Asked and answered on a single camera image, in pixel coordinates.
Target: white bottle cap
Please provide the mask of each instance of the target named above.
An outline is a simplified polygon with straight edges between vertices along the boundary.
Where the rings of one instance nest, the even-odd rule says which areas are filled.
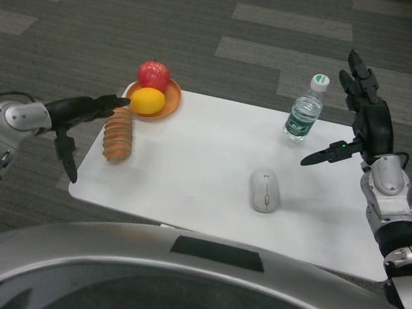
[[[329,86],[329,82],[329,77],[327,77],[325,74],[316,74],[310,82],[310,87],[314,91],[325,91]]]

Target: tabletop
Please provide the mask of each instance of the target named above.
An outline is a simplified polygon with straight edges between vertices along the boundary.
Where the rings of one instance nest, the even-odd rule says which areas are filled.
[[[287,116],[183,91],[168,118],[133,120],[133,152],[121,164],[103,157],[102,130],[69,192],[142,218],[385,280],[365,215],[360,155],[299,165],[332,142],[352,140],[351,127],[318,120],[307,140],[296,143],[283,133]],[[250,205],[250,175],[258,167],[279,178],[281,206],[269,214]]]

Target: lemon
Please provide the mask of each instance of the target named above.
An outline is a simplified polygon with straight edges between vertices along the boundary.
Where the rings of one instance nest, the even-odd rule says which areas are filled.
[[[138,114],[151,115],[165,106],[165,95],[154,88],[142,88],[131,96],[130,109]]]

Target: plastic bottle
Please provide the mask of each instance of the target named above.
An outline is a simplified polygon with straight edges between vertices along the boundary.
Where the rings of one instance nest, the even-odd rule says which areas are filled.
[[[296,99],[283,127],[283,131],[292,140],[304,140],[316,119],[321,114],[324,92],[329,86],[329,78],[324,74],[316,74],[310,82],[310,89]]]

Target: green bottle label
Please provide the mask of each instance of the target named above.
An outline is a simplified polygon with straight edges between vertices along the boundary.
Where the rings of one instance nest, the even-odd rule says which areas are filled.
[[[305,136],[309,133],[310,128],[313,126],[315,122],[303,122],[296,119],[295,116],[292,114],[289,115],[288,120],[286,121],[286,130],[290,134],[295,136]]]

